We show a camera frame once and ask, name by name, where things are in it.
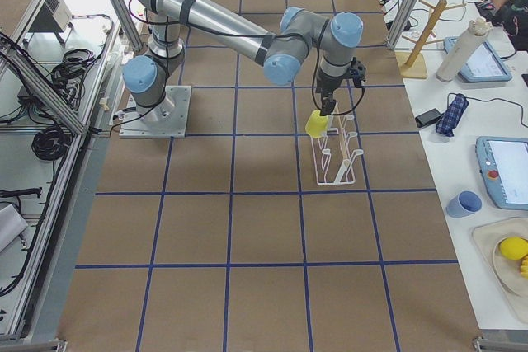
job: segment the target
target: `red button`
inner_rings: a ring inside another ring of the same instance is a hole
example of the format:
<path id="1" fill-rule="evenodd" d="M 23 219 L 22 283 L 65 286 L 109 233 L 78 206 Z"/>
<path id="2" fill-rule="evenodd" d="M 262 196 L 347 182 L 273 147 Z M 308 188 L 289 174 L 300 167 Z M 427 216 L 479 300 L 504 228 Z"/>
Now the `red button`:
<path id="1" fill-rule="evenodd" d="M 491 171 L 488 172 L 488 177 L 490 179 L 497 179 L 498 178 L 498 172 L 495 171 L 494 169 L 492 169 Z"/>

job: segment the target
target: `black phone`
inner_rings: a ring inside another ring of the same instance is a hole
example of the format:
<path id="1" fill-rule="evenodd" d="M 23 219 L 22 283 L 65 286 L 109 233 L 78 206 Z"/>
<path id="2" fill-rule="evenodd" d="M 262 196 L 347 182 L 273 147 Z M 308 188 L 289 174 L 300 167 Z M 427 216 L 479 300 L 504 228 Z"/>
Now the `black phone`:
<path id="1" fill-rule="evenodd" d="M 431 109 L 417 115 L 414 120 L 418 128 L 427 127 L 428 125 L 435 124 L 442 117 L 442 113 L 438 109 Z"/>

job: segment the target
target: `wooden stand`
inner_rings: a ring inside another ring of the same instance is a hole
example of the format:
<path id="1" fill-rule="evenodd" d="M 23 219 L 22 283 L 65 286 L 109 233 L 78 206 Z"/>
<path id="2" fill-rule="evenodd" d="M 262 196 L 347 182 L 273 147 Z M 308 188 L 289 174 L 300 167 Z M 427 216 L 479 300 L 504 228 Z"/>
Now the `wooden stand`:
<path id="1" fill-rule="evenodd" d="M 427 20 L 426 27 L 423 29 L 423 32 L 418 38 L 418 40 L 413 40 L 409 39 L 406 36 L 402 36 L 405 40 L 409 40 L 414 43 L 414 48 L 412 49 L 409 56 L 409 53 L 407 52 L 396 52 L 396 59 L 398 60 L 399 71 L 403 78 L 427 78 L 426 62 L 423 58 L 423 55 L 420 54 L 420 51 L 422 51 L 424 45 L 430 45 L 432 43 L 443 41 L 443 39 L 427 41 L 427 38 L 429 37 L 429 35 L 434 36 L 432 30 L 440 19 L 440 16 L 442 12 L 444 12 L 444 10 L 464 7 L 464 4 L 457 4 L 456 6 L 447 7 L 446 0 L 439 0 L 436 6 L 433 6 L 432 4 L 425 2 L 424 0 L 419 0 L 419 2 L 429 7 L 429 20 Z"/>

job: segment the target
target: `tablet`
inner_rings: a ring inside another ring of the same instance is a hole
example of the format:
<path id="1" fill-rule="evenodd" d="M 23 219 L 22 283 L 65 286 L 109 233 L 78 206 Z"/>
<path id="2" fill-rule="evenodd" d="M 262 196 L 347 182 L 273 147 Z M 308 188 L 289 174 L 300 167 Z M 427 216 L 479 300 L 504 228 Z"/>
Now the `tablet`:
<path id="1" fill-rule="evenodd" d="M 486 190 L 495 205 L 528 210 L 528 139 L 481 136 L 476 152 Z"/>
<path id="2" fill-rule="evenodd" d="M 446 37 L 444 48 L 448 53 L 456 43 L 457 37 Z M 509 82 L 512 74 L 495 52 L 493 47 L 484 41 L 459 71 L 465 82 Z"/>

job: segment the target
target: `white table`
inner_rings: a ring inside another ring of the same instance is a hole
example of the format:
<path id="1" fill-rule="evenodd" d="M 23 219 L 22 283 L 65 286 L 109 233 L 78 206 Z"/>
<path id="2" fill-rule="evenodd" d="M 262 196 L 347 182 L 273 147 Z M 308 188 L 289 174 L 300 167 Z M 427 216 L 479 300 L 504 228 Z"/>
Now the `white table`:
<path id="1" fill-rule="evenodd" d="M 448 0 L 449 4 L 461 0 Z M 421 3 L 417 8 L 425 8 Z M 445 12 L 444 18 L 456 19 L 462 14 L 461 9 Z M 394 19 L 388 14 L 386 21 Z M 418 19 L 418 28 L 427 22 L 427 13 L 414 12 Z M 468 5 L 464 19 L 460 22 L 439 21 L 436 35 L 439 38 L 458 36 L 467 27 L 469 21 L 476 18 L 478 12 L 474 5 Z M 510 40 L 501 28 L 494 28 L 488 41 L 500 56 L 513 53 Z M 397 49 L 411 49 L 412 43 L 399 40 Z M 513 79 L 510 82 L 468 84 L 457 77 L 449 83 L 435 78 L 446 53 L 442 47 L 427 45 L 422 50 L 426 60 L 429 78 L 427 80 L 405 79 L 408 97 L 414 115 L 419 115 L 432 108 L 443 112 L 447 106 L 450 92 L 463 93 L 480 99 L 501 97 L 522 104 L 528 119 L 528 87 L 521 79 L 522 73 L 528 73 L 528 54 L 520 52 L 506 61 L 511 69 Z M 526 211 L 498 209 L 488 197 L 483 179 L 479 174 L 479 165 L 474 151 L 477 137 L 482 135 L 508 136 L 525 138 L 528 129 L 519 122 L 520 109 L 504 102 L 480 103 L 469 102 L 454 138 L 445 138 L 434 131 L 434 126 L 426 127 L 420 132 L 422 144 L 438 190 L 443 207 L 451 198 L 462 190 L 472 190 L 483 199 L 483 208 L 467 218 L 451 218 L 446 215 L 450 235 L 455 247 L 464 281 L 473 305 L 478 325 L 481 329 L 527 330 L 528 324 L 519 321 L 511 310 L 502 291 L 502 287 L 493 274 L 491 267 L 484 261 L 482 254 L 474 243 L 472 231 L 483 226 L 511 217 L 527 217 Z"/>

